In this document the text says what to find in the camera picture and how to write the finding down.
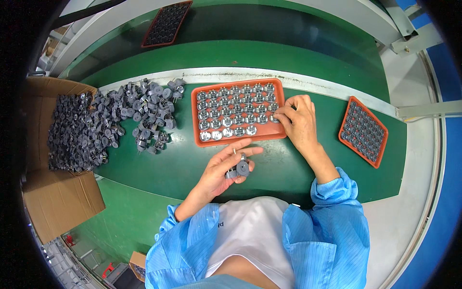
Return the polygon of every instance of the small cardboard box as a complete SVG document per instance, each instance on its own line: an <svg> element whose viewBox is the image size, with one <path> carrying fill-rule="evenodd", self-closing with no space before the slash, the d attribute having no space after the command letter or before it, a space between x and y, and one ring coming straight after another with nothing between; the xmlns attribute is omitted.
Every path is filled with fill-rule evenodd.
<svg viewBox="0 0 462 289"><path fill-rule="evenodd" d="M27 182L23 198L40 241L45 244L106 208L92 172L71 174L48 169L48 129L60 94L97 89L75 81L31 76L21 107L27 117Z"/></svg>
<svg viewBox="0 0 462 289"><path fill-rule="evenodd" d="M130 268L132 268L132 271L133 273L135 273L135 276L140 279L141 281L145 281L144 277L141 276L136 270L135 270L135 265L143 268L143 269L146 269L145 268L145 265L146 265L146 255L145 254L142 254L142 253L139 253L139 252L136 252L136 251L133 251L133 254L132 254L132 257L130 258L130 262L129 262L129 265L130 265Z"/></svg>

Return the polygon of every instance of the tray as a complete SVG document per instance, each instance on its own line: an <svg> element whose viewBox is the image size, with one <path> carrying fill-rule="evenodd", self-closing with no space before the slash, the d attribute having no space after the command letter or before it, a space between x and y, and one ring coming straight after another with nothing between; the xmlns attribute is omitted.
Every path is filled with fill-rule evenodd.
<svg viewBox="0 0 462 289"><path fill-rule="evenodd" d="M377 169L387 139L388 129L383 123L356 97L351 96L340 127L339 140Z"/></svg>
<svg viewBox="0 0 462 289"><path fill-rule="evenodd" d="M185 1L162 7L146 31L141 48L172 44L192 3Z"/></svg>
<svg viewBox="0 0 462 289"><path fill-rule="evenodd" d="M201 132L203 132L203 131L207 131L209 133L212 133L213 131L216 131L216 130L223 131L223 129L225 129L226 127L221 125L221 127L219 129L209 128L209 129L206 129L206 130L201 130L199 128L199 122L201 120L199 120L199 118L198 118L198 113L200 111L198 109L198 107L197 107L198 102L199 102L198 99L197 99L198 93L205 92L205 93L208 94L209 91L211 91L211 90L215 90L215 91L219 92L220 88L226 88L226 89L230 90L233 86L238 86L239 88L242 88L245 85L249 85L251 88L253 88L254 85L261 84L264 87L268 83L272 83L273 86L274 86L274 92L273 92L273 94L275 96L274 103L278 104L279 106L284 105L285 98L284 98L284 92L283 92L283 89L282 89L282 83L277 78L235 81L235 82L228 82L228 83L223 83L223 84L214 84L214 85L209 85L209 86L202 86L202 87L198 87L198 88L194 89L192 91L192 93L191 93L191 107L192 107L192 114L193 114L194 140L195 140L196 145L203 148L203 147L209 147L209 146L217 146L217 145L229 144L229 143L235 142L237 139L242 139L242 138L251 138L253 141L263 141L263 140L272 140L272 139L285 138L287 135L286 135L286 132L284 131L284 127L280 123L271 122L270 116L273 113L270 112L270 111L266 111L265 113L262 113L262 114L266 115L267 118L268 118L268 121L267 121L266 124L258 124L258 123L247 124L247 123L244 122L242 125L237 125L237 124L233 123L233 125L231 125L229 127L234 131L234 129L237 128L237 127L242 127L244 130L246 130L247 127L249 127L250 125L253 125L257 129L257 132L255 133L255 135L244 134L244 136L236 136L233 133L233 135L231 137L223 136L220 140L210 139L208 141L203 141L200 138ZM267 101L268 93L264 91L264 92L262 92L262 95L265 97L264 102L261 103L261 104L253 102L252 105L253 105L254 108L256 108L258 105L265 105L266 107L268 107L270 105L270 103ZM252 91L250 96L255 98L256 94ZM232 95L229 95L226 98L229 99L229 100L232 100L232 97L233 97ZM241 100L243 100L243 97L244 97L244 93L241 91L239 93L239 98ZM205 109L205 111L207 111L207 113L210 113L210 111L212 110L211 108L208 107L209 102L210 102L210 98L207 97L207 99L205 99L205 101L207 102L207 109ZM228 105L227 107L229 107L230 109L233 109L234 106L235 105L231 104L231 105ZM241 103L240 106L242 108L244 108L245 104ZM223 107L224 106L220 105L219 108L218 108L218 111L221 112L221 109ZM241 115L244 118L246 118L248 114L244 112ZM258 117L260 114L258 114L257 112L254 112L253 115L255 117ZM232 113L230 117L234 120L236 115L234 113ZM218 117L218 120L220 121L220 123L222 123L223 118L224 118L224 116L220 113L220 116ZM206 121L210 122L210 121L212 121L212 119L210 117L208 117Z"/></svg>

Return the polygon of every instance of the worker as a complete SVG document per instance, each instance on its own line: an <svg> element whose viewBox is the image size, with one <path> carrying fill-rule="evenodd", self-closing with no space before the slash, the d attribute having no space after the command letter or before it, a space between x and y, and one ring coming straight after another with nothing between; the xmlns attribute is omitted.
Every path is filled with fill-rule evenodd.
<svg viewBox="0 0 462 289"><path fill-rule="evenodd" d="M263 153L261 147L246 148L250 139L232 143L210 159L183 203L168 206L146 256L146 288L365 286L369 228L356 200L356 182L333 165L317 141L315 106L308 95L289 98L275 118L315 173L310 190L315 206L301 210L274 197L210 203L246 180L225 179L242 153ZM250 171L254 167L250 160Z"/></svg>

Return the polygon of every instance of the blue panel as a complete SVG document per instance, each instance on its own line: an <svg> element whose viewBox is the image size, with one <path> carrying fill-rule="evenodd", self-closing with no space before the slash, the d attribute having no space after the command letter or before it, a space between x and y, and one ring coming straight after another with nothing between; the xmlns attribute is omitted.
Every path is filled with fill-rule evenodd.
<svg viewBox="0 0 462 289"><path fill-rule="evenodd" d="M419 29L420 27L425 26L429 24L430 22L432 22L432 20L430 19L430 17L428 17L427 13L424 13L418 16L416 19L412 20L411 22L414 25L415 29Z"/></svg>
<svg viewBox="0 0 462 289"><path fill-rule="evenodd" d="M443 101L462 99L462 84L448 47L441 43L427 49L438 78Z"/></svg>
<svg viewBox="0 0 462 289"><path fill-rule="evenodd" d="M462 118L447 118L446 169L443 187L428 232L393 289L422 288L430 281L454 235L462 210Z"/></svg>
<svg viewBox="0 0 462 289"><path fill-rule="evenodd" d="M462 99L461 81L446 44L427 49L443 101ZM443 260L462 212L462 118L446 119L446 167L430 228L413 260L393 289L422 288Z"/></svg>
<svg viewBox="0 0 462 289"><path fill-rule="evenodd" d="M396 3L401 7L402 10L416 3L415 0L396 0Z"/></svg>

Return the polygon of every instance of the forearm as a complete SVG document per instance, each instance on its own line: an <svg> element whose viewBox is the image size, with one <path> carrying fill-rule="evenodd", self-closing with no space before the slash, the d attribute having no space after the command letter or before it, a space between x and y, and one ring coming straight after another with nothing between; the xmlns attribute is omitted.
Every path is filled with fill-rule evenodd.
<svg viewBox="0 0 462 289"><path fill-rule="evenodd" d="M183 203L181 203L176 209L176 220L181 222L191 216L194 216L212 200L213 197L207 197L204 192L200 191L197 187L194 187L183 201Z"/></svg>
<svg viewBox="0 0 462 289"><path fill-rule="evenodd" d="M319 184L328 183L340 175L320 143L308 151L300 151L314 171Z"/></svg>

